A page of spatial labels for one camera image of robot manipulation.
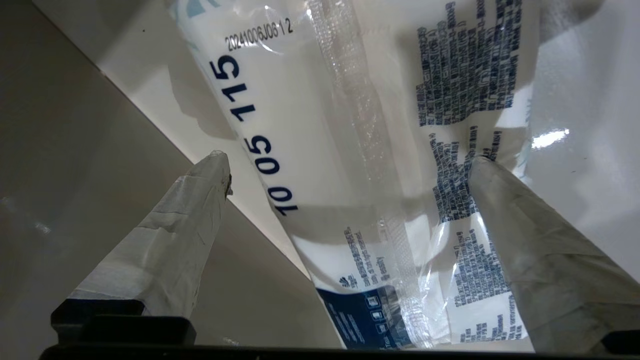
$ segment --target white packaging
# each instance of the white packaging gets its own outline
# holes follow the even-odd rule
[[[170,7],[348,348],[526,336],[467,173],[524,171],[537,6]]]

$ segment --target plastic bag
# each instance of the plastic bag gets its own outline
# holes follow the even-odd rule
[[[537,7],[170,6],[348,348],[526,336],[467,174],[524,171]]]

